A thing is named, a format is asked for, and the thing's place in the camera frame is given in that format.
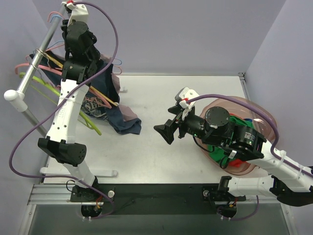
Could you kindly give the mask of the yellow plastic hanger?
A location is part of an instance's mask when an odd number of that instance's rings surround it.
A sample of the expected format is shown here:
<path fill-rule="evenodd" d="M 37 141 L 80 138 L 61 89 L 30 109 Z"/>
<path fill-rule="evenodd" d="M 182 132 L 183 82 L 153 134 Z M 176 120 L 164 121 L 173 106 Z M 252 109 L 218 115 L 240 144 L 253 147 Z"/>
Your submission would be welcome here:
<path fill-rule="evenodd" d="M 78 59 L 71 57 L 64 59 L 52 51 L 47 51 L 40 62 L 40 66 L 42 66 L 42 70 L 52 84 L 60 86 L 62 81 L 68 79 L 81 84 L 103 69 L 108 62 L 109 58 L 105 58 L 104 56 L 101 56 L 97 61 L 80 62 Z M 116 106 L 119 103 L 119 79 L 113 74 L 113 64 L 87 85 L 89 86 L 89 91 L 86 95 L 87 98 L 96 98 L 103 106 L 106 106 L 105 102 L 111 106 Z"/>

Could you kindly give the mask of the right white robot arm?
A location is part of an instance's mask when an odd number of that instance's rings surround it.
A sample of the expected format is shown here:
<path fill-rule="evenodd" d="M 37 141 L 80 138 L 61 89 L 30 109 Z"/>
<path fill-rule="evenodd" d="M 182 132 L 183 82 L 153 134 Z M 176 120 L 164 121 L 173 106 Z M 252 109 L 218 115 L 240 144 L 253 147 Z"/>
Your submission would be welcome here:
<path fill-rule="evenodd" d="M 222 107 L 209 108 L 204 117 L 191 111 L 183 117 L 182 108 L 171 107 L 175 114 L 173 120 L 154 126 L 168 144 L 174 141 L 174 132 L 179 131 L 179 138 L 186 134 L 198 138 L 203 144 L 221 149 L 224 158 L 220 167 L 226 167 L 231 159 L 254 164 L 268 172 L 266 177 L 236 178 L 223 176 L 216 194 L 223 200 L 233 201 L 245 196 L 275 197 L 279 202 L 301 207 L 313 202 L 313 180 L 308 174 L 311 168 L 300 168 L 296 162 L 283 156 L 279 151 L 272 151 L 272 144 L 252 127 L 235 124 L 230 120 L 229 112 Z"/>

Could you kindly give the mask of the red tank top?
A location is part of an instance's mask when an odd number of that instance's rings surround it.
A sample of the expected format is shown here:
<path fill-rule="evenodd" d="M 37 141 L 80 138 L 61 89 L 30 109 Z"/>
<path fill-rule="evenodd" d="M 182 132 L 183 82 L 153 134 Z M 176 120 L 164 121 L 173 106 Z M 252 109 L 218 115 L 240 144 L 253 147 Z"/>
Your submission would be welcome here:
<path fill-rule="evenodd" d="M 231 167 L 240 167 L 242 163 L 243 163 L 243 161 L 241 161 L 239 159 L 235 159 L 235 160 L 233 160 L 233 161 L 231 161 L 229 163 L 229 166 L 231 166 Z"/>

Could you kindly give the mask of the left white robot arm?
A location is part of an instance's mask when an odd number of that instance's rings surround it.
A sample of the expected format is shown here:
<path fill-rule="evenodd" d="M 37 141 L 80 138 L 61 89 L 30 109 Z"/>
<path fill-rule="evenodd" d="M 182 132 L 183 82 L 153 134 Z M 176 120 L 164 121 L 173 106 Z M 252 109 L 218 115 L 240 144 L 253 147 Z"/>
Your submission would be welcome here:
<path fill-rule="evenodd" d="M 97 39 L 85 22 L 63 21 L 61 29 L 66 55 L 61 75 L 60 109 L 55 113 L 46 137 L 38 140 L 38 147 L 75 177 L 73 194 L 91 202 L 100 196 L 98 180 L 85 161 L 87 147 L 75 141 L 75 131 L 82 103 L 89 91 L 89 85 L 83 82 L 95 75 L 104 63 L 94 46 Z"/>

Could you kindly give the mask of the pink plastic hanger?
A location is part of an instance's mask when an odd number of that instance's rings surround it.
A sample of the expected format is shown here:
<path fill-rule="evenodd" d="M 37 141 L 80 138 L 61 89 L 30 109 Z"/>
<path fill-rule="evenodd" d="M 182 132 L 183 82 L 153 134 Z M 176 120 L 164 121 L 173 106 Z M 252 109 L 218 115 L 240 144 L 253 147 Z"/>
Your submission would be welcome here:
<path fill-rule="evenodd" d="M 21 63 L 21 64 L 18 64 L 15 66 L 15 74 L 18 74 L 18 68 L 20 67 L 28 67 L 30 64 L 29 63 Z M 46 70 L 46 71 L 49 71 L 49 72 L 52 72 L 54 74 L 57 74 L 57 75 L 61 75 L 61 69 L 52 69 L 48 66 L 43 66 L 43 65 L 39 65 L 39 68 L 40 69 L 43 69 L 43 70 Z M 101 92 L 99 92 L 96 88 L 94 88 L 93 86 L 90 86 L 89 88 L 89 91 L 94 94 L 96 97 L 98 97 L 100 100 L 102 100 L 106 107 L 108 108 L 111 108 L 112 105 L 117 107 L 117 103 L 116 102 L 113 102 L 111 99 L 109 99 L 108 97 L 106 97 L 104 94 L 102 94 Z"/>

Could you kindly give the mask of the lime green hanger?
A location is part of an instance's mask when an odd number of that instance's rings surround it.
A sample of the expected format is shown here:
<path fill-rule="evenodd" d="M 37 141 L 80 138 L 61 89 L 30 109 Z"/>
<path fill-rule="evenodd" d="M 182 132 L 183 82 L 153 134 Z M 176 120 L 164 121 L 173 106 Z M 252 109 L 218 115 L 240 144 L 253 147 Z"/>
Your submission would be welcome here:
<path fill-rule="evenodd" d="M 55 94 L 57 97 L 60 96 L 60 92 L 58 89 L 56 89 L 54 86 L 52 86 L 50 83 L 43 81 L 41 78 L 38 78 L 36 76 L 33 76 L 32 80 L 35 83 L 38 83 L 42 86 L 44 86 L 45 88 L 47 88 L 49 91 L 51 91 L 53 94 Z M 39 94 L 41 94 L 43 97 L 45 97 L 46 99 L 48 99 L 49 101 L 51 101 L 53 104 L 57 105 L 57 102 L 54 101 L 52 98 L 50 98 L 48 95 L 46 95 L 44 92 L 42 92 L 41 90 L 39 90 L 38 88 L 36 88 L 34 85 L 30 85 L 34 90 L 36 90 Z M 99 128 L 95 125 L 95 123 L 93 121 L 91 121 L 91 119 L 83 112 L 80 111 L 79 112 L 79 117 L 78 117 L 78 121 L 80 123 L 82 123 L 84 126 L 86 126 L 87 128 L 89 128 L 90 130 L 93 130 L 97 133 L 97 135 L 101 136 L 102 132 L 99 130 Z"/>

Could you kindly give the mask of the dark grey-blue tank top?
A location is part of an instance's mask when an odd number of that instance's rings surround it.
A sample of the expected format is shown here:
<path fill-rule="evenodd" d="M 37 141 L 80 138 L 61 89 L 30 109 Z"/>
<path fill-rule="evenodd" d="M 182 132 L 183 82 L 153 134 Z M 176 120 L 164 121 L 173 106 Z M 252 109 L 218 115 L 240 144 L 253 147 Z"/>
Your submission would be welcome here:
<path fill-rule="evenodd" d="M 52 51 L 46 52 L 39 68 L 46 74 L 48 81 L 33 77 L 35 82 L 59 96 L 61 91 L 61 69 L 64 59 Z M 100 130 L 91 121 L 91 118 L 107 121 L 113 129 L 121 134 L 135 134 L 141 132 L 141 120 L 128 106 L 120 104 L 121 94 L 119 77 L 109 67 L 104 73 L 96 77 L 83 99 L 79 121 L 87 128 L 101 135 Z"/>

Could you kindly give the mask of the green tank top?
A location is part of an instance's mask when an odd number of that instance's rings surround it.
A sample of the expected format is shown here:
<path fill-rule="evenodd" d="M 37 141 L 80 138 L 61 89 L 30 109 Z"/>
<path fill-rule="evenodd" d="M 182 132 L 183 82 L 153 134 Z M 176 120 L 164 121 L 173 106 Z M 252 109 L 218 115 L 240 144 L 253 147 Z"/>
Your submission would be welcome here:
<path fill-rule="evenodd" d="M 230 121 L 238 124 L 240 126 L 248 126 L 250 128 L 254 128 L 253 124 L 251 122 L 245 121 L 244 118 L 241 118 L 237 115 L 230 114 Z M 209 156 L 210 158 L 215 161 L 216 163 L 220 163 L 220 161 L 225 157 L 224 151 L 222 149 L 216 148 L 212 145 L 207 146 L 208 151 L 210 151 Z"/>

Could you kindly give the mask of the pink wire hanger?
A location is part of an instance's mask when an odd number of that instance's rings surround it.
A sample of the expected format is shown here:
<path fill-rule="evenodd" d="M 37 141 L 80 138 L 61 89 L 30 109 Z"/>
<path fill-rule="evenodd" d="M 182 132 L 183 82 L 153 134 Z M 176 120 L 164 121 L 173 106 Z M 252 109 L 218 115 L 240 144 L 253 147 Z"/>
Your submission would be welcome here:
<path fill-rule="evenodd" d="M 104 65 L 101 54 L 95 47 L 96 36 L 84 22 L 73 22 L 68 19 L 61 25 L 65 41 L 65 61 L 62 67 L 62 80 L 73 80 L 78 84 L 94 76 Z"/>

